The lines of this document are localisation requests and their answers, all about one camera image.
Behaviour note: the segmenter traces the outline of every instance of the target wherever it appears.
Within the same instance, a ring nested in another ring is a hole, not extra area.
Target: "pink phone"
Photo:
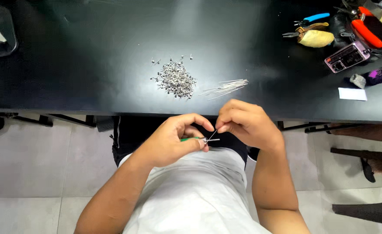
[[[332,72],[341,72],[352,67],[359,62],[370,58],[370,52],[359,41],[354,41],[350,45],[335,52],[324,61]]]

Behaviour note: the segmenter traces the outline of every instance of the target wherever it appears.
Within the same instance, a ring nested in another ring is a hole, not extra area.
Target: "black chair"
[[[367,150],[331,148],[331,153],[350,155],[365,159],[382,160],[382,152]],[[382,223],[382,203],[363,205],[332,205],[332,210],[339,215],[347,215],[359,219],[365,219]]]

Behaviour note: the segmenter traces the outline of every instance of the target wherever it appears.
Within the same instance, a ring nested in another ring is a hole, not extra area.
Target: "blue-handled pliers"
[[[304,20],[302,20],[302,21],[294,21],[294,22],[296,22],[295,25],[299,25],[301,27],[305,27],[305,25],[307,23],[312,22],[314,20],[322,19],[322,18],[325,18],[325,17],[329,17],[329,13],[322,13],[322,14],[317,14],[317,15],[309,16],[309,17],[304,18]]]

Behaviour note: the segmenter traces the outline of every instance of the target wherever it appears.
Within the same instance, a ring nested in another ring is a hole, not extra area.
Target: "hand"
[[[265,151],[284,149],[282,133],[263,108],[231,99],[218,113],[215,128],[218,133],[231,132],[248,146]]]
[[[132,154],[140,158],[141,163],[150,167],[168,166],[191,152],[208,152],[208,145],[198,139],[180,141],[181,138],[204,137],[190,124],[197,123],[212,132],[214,127],[199,114],[183,114],[168,118],[157,130]]]

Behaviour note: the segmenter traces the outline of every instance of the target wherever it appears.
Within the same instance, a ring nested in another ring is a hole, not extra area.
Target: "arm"
[[[184,155],[208,146],[202,140],[180,138],[203,137],[191,123],[206,130],[214,127],[198,114],[168,118],[94,195],[81,213],[75,233],[120,233],[126,226],[137,200],[154,167],[170,165]]]
[[[273,234],[309,233],[298,209],[282,133],[264,110],[230,100],[220,109],[215,127],[218,133],[231,132],[246,145],[261,149],[252,183],[260,224]]]

